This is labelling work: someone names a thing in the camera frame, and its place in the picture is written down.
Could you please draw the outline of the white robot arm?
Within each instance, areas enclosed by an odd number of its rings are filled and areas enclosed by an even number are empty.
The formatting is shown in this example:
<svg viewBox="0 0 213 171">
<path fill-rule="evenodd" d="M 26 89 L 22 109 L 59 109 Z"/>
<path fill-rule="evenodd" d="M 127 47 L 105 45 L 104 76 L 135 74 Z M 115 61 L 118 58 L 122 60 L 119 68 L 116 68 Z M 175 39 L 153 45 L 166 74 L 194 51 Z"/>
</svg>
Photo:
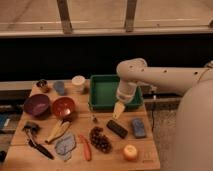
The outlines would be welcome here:
<svg viewBox="0 0 213 171">
<path fill-rule="evenodd" d="M 213 61 L 205 67 L 150 67 L 142 58 L 117 64 L 116 98 L 128 104 L 143 84 L 175 95 L 170 171 L 213 171 Z"/>
</svg>

